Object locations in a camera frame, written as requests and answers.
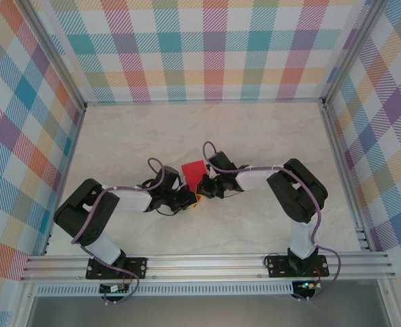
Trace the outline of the red paper sheet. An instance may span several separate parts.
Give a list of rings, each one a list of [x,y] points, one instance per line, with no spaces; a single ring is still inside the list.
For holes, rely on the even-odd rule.
[[[203,175],[207,173],[205,163],[202,160],[193,161],[181,165],[181,168],[185,178],[185,184],[190,191],[196,194],[197,185],[201,182]]]

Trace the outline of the grey metal sheet panel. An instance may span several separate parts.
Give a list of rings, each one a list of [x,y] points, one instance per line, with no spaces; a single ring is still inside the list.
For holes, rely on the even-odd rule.
[[[35,300],[26,327],[391,327],[380,309],[298,303],[273,296]]]

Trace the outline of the left small black circuit board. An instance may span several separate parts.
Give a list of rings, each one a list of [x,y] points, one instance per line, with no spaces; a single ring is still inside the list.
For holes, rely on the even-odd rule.
[[[129,290],[129,284],[126,283],[102,283],[99,285],[100,294],[126,294]]]

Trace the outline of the small black circuit board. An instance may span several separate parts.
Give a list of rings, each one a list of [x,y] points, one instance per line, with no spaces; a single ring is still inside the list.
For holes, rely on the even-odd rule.
[[[100,294],[126,294],[129,290],[129,284],[126,283],[102,283],[99,285]]]
[[[304,290],[312,290],[318,286],[318,282],[316,281],[294,281],[293,282],[293,290],[296,293],[297,291]]]

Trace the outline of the right small black circuit board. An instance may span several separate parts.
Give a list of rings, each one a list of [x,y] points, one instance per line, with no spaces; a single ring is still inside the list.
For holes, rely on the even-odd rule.
[[[318,282],[316,281],[294,281],[293,282],[293,290],[296,293],[297,291],[304,290],[312,290],[318,286]]]

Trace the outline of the long aluminium mounting rail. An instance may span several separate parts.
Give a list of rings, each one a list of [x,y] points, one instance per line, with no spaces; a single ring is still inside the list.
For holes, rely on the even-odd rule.
[[[324,252],[330,271],[322,281],[339,272],[339,280],[392,279],[396,276],[384,252],[343,252],[341,265],[336,256]],[[268,280],[264,254],[147,255],[143,282],[255,281]],[[33,256],[28,259],[20,280],[23,283],[87,282],[89,256]]]

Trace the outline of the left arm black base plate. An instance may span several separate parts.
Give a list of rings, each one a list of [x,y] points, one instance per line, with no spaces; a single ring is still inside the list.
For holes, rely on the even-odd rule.
[[[147,258],[134,258],[121,256],[112,265],[134,273],[139,279],[146,277]],[[89,259],[85,278],[89,280],[123,279],[124,273],[108,268],[99,263],[96,259]]]

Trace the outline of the thin aluminium wall rail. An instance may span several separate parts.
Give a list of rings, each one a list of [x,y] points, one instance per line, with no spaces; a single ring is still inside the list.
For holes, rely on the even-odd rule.
[[[155,102],[88,102],[90,107],[109,106],[157,106],[157,105],[189,105],[189,104],[288,104],[288,103],[322,103],[322,98],[289,98],[289,99],[221,99],[221,100],[174,100]]]

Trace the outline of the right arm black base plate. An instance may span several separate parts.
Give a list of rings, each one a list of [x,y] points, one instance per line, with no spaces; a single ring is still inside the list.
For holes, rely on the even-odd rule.
[[[270,278],[328,277],[330,271],[324,255],[313,255],[304,260],[292,255],[269,255],[264,258]]]

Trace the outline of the aluminium table side rail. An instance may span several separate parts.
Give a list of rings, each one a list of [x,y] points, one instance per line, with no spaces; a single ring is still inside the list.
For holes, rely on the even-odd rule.
[[[327,106],[323,103],[319,103],[319,109],[321,113],[321,120],[329,140],[329,144],[332,149],[334,161],[339,173],[340,182],[349,206],[351,218],[353,220],[355,231],[357,233],[357,239],[362,251],[373,251],[373,243],[371,236],[368,235],[367,225],[362,213],[362,209],[359,203],[357,194],[353,188],[351,175],[348,171],[348,165],[344,153],[340,147],[340,140],[335,130],[334,124],[331,120],[331,115]]]

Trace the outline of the aluminium frame post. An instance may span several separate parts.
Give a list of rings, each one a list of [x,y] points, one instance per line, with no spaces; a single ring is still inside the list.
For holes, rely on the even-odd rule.
[[[46,31],[44,24],[39,19],[39,16],[33,8],[30,0],[14,0],[14,2],[29,24],[32,32],[35,34],[40,46],[48,57],[49,62],[53,65],[54,70],[59,75],[59,78],[63,82],[75,105],[77,105],[82,112],[86,112],[87,104],[83,96],[80,94],[76,83],[71,77],[61,55],[54,45],[50,34]]]
[[[320,93],[324,110],[329,108],[386,4],[387,0],[356,0],[340,33],[339,48],[335,51],[334,61],[329,66],[331,70]]]

